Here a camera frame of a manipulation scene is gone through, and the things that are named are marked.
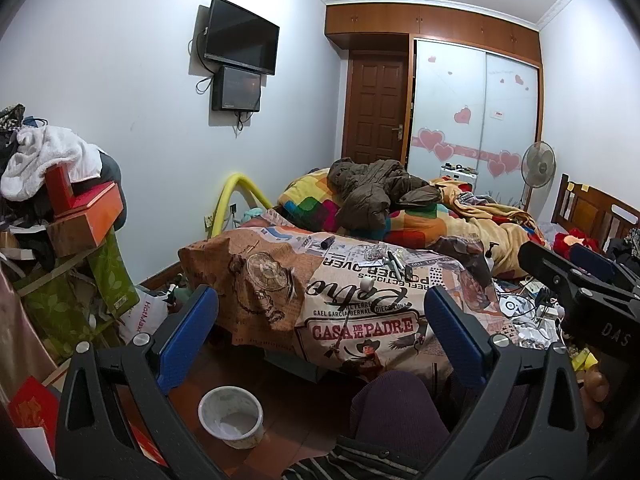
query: tile floor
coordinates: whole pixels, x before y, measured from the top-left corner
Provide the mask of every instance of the tile floor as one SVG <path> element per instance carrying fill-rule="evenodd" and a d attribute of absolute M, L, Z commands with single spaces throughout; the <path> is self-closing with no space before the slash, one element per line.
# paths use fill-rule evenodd
<path fill-rule="evenodd" d="M 254 394 L 264 411 L 265 436 L 257 447 L 233 449 L 204 430 L 198 403 L 217 386 L 231 384 Z M 351 399 L 364 386 L 329 372 L 313 384 L 265 362 L 262 350 L 206 343 L 181 386 L 169 399 L 209 457 L 234 480 L 280 478 L 291 463 L 327 453 L 348 434 Z M 121 391 L 129 420 L 145 431 L 127 390 Z"/>

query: sliding wardrobe door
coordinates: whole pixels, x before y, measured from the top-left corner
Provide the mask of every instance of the sliding wardrobe door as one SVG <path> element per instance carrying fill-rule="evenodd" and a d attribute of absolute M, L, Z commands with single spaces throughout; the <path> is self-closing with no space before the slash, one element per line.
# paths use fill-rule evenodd
<path fill-rule="evenodd" d="M 486 55 L 486 108 L 475 194 L 490 194 L 520 206 L 522 156 L 536 140 L 538 70 L 501 56 Z"/>
<path fill-rule="evenodd" d="M 445 163 L 476 168 L 484 114 L 485 53 L 416 42 L 414 120 L 409 173 L 430 180 Z"/>

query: television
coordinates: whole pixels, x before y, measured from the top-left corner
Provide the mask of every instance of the television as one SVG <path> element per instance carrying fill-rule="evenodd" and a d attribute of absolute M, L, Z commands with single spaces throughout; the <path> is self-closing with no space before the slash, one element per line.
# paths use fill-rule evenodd
<path fill-rule="evenodd" d="M 206 59 L 274 75 L 280 27 L 226 0 L 211 0 Z"/>

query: white tape roll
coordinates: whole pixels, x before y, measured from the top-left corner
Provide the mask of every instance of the white tape roll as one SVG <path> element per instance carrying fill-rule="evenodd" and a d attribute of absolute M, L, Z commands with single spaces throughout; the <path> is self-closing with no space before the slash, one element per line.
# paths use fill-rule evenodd
<path fill-rule="evenodd" d="M 375 279 L 365 276 L 360 280 L 360 290 L 364 292 L 369 292 L 373 288 L 373 284 L 376 282 Z"/>

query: hand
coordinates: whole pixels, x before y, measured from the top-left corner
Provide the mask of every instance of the hand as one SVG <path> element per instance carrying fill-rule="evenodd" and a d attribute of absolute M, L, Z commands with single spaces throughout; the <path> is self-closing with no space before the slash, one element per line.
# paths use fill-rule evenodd
<path fill-rule="evenodd" d="M 587 370 L 584 375 L 584 386 L 580 390 L 584 421 L 592 430 L 599 428 L 604 421 L 604 412 L 599 403 L 609 394 L 609 381 L 602 374 L 598 365 Z"/>

